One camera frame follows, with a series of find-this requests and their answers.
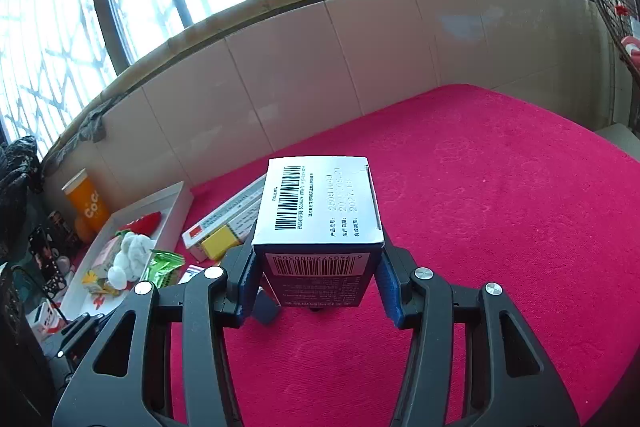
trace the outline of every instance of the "barcode number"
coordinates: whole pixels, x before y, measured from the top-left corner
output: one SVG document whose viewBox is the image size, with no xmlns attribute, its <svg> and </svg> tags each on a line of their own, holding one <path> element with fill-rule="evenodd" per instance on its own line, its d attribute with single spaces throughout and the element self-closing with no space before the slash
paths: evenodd
<svg viewBox="0 0 640 427">
<path fill-rule="evenodd" d="M 275 255 L 267 254 L 274 275 L 290 277 L 340 277 L 362 275 L 369 255 Z"/>
<path fill-rule="evenodd" d="M 280 196 L 276 211 L 276 230 L 295 230 L 298 224 L 298 202 L 300 198 L 301 166 L 285 167 L 282 170 Z"/>
</svg>

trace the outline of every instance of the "red tablecloth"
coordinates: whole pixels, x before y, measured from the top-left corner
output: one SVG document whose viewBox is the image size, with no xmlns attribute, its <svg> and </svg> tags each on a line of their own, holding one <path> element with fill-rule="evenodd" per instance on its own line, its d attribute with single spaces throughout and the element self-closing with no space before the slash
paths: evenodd
<svg viewBox="0 0 640 427">
<path fill-rule="evenodd" d="M 294 155 L 366 156 L 394 243 L 450 283 L 499 282 L 580 418 L 600 406 L 640 344 L 639 163 L 553 113 L 471 86 L 432 90 L 274 156 Z M 195 188 L 185 226 L 266 166 Z M 172 382 L 184 421 L 180 327 Z M 268 327 L 249 319 L 226 331 L 246 427 L 388 425 L 410 333 L 385 317 L 373 280 L 359 308 L 284 309 Z M 458 340 L 450 419 L 462 403 Z"/>
</svg>

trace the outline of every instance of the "table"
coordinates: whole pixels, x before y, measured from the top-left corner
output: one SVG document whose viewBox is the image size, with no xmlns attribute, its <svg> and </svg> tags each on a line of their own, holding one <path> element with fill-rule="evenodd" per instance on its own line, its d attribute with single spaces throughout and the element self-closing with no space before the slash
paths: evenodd
<svg viewBox="0 0 640 427">
<path fill-rule="evenodd" d="M 551 112 L 480 89 L 440 87 L 273 156 L 369 159 L 395 245 L 448 282 L 499 282 L 556 365 L 584 422 L 640 345 L 640 164 Z M 260 159 L 193 189 L 185 227 L 266 171 Z M 178 252 L 194 263 L 184 251 Z M 185 421 L 180 327 L 172 330 L 174 416 Z M 456 326 L 449 420 L 460 417 Z M 387 426 L 409 331 L 372 280 L 359 308 L 284 309 L 226 330 L 246 427 Z"/>
</svg>

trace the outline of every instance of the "gray cloth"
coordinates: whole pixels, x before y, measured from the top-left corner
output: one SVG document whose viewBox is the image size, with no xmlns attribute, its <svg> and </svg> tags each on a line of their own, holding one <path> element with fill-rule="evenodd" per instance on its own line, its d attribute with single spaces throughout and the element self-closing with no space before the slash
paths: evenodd
<svg viewBox="0 0 640 427">
<path fill-rule="evenodd" d="M 66 156 L 78 147 L 80 142 L 91 140 L 94 143 L 98 143 L 100 140 L 103 140 L 107 136 L 107 131 L 102 123 L 102 116 L 110 110 L 111 107 L 125 98 L 125 96 L 127 96 L 127 93 L 112 96 L 109 100 L 101 103 L 92 110 L 80 124 L 78 132 L 66 142 L 62 149 L 47 159 L 46 163 L 42 166 L 43 175 L 50 176 L 56 172 Z"/>
</svg>

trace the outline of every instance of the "silver screw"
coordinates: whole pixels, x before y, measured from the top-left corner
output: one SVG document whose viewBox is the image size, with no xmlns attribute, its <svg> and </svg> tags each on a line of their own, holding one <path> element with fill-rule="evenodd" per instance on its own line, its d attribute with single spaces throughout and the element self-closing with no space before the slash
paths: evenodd
<svg viewBox="0 0 640 427">
<path fill-rule="evenodd" d="M 133 288 L 133 291 L 138 295 L 144 295 L 146 293 L 149 293 L 153 289 L 153 287 L 154 286 L 149 281 L 140 281 L 138 284 L 136 284 L 135 288 Z"/>
<path fill-rule="evenodd" d="M 428 268 L 416 268 L 414 275 L 418 279 L 422 279 L 423 281 L 428 281 L 433 277 L 433 271 Z"/>
<path fill-rule="evenodd" d="M 497 282 L 488 282 L 484 289 L 489 295 L 500 295 L 502 293 L 502 286 L 500 286 Z"/>
<path fill-rule="evenodd" d="M 207 279 L 217 279 L 218 277 L 222 277 L 224 272 L 220 266 L 209 266 L 204 270 L 204 277 Z"/>
</svg>

